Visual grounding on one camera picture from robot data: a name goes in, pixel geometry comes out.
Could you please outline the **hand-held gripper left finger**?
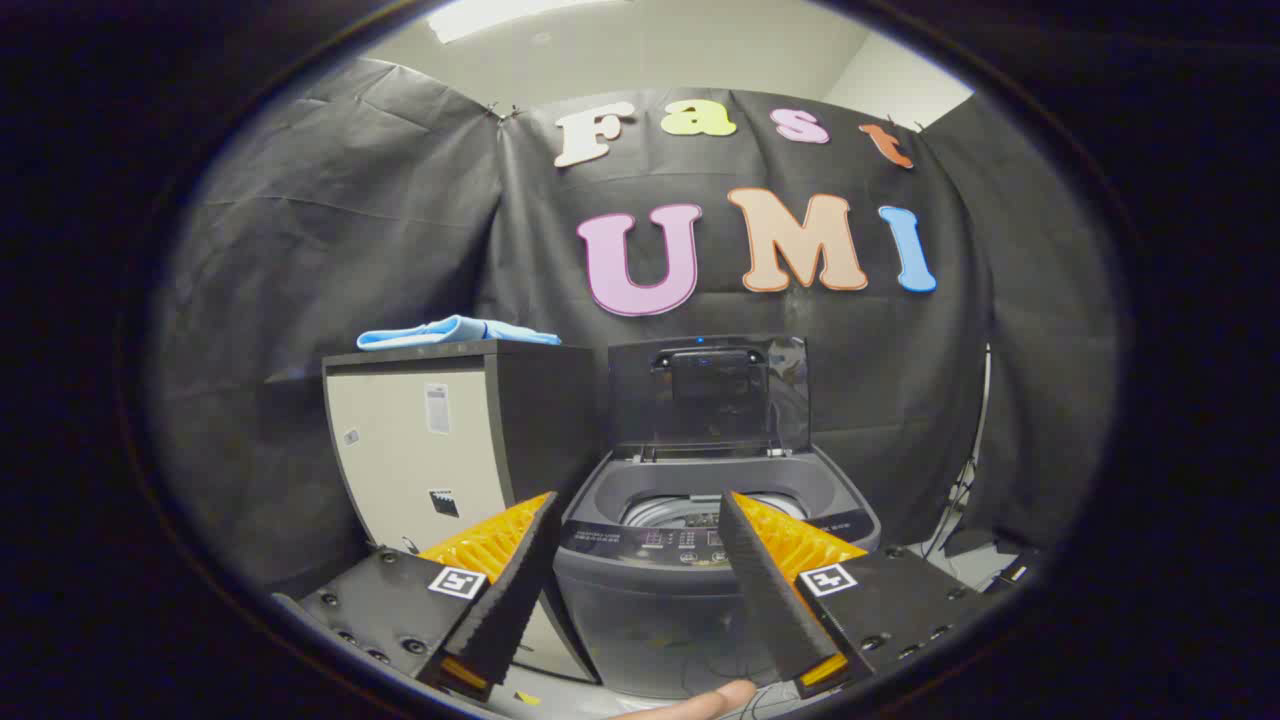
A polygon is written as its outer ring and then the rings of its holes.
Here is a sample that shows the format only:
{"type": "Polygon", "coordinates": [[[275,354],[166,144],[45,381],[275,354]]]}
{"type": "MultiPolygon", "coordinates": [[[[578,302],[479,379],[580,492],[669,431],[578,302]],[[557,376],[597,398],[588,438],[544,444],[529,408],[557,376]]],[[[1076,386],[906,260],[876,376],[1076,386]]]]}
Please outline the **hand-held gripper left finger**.
{"type": "Polygon", "coordinates": [[[557,500],[529,498],[419,553],[378,546],[315,591],[274,601],[358,667],[486,701],[550,578],[557,500]]]}

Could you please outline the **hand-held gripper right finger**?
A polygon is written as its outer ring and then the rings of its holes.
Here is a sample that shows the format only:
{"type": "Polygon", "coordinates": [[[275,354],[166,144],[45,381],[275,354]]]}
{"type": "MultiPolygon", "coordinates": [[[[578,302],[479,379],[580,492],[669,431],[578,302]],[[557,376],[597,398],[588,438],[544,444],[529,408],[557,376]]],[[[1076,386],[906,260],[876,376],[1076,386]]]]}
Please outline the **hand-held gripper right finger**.
{"type": "Polygon", "coordinates": [[[780,679],[803,698],[896,673],[995,603],[922,556],[869,551],[728,491],[717,533],[780,679]]]}

